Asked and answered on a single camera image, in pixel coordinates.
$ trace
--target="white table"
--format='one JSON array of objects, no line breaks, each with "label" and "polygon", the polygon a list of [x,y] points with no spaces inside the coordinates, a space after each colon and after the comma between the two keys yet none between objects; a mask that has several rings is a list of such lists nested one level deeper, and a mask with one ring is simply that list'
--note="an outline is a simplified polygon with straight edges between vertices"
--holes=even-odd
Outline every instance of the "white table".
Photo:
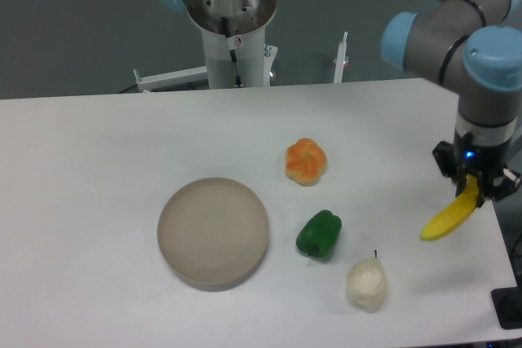
[{"label": "white table", "polygon": [[[431,150],[457,98],[420,80],[0,101],[0,341],[5,347],[395,347],[516,338],[490,290],[515,285],[491,203],[442,240],[419,232],[452,199]],[[311,137],[314,187],[284,173]],[[157,247],[179,188],[212,176],[252,188],[271,238],[229,291],[181,282]],[[334,256],[295,237],[320,209],[343,220]],[[347,303],[349,268],[377,249],[390,291]]]}]

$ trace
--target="ceramic plate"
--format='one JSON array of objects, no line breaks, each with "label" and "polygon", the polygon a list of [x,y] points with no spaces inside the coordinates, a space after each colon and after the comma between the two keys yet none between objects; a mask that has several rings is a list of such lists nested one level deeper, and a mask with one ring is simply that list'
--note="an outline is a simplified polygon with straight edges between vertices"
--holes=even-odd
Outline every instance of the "ceramic plate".
[{"label": "ceramic plate", "polygon": [[258,266],[268,245],[268,215],[245,185],[205,178],[177,191],[157,226],[161,253],[199,288],[229,289]]}]

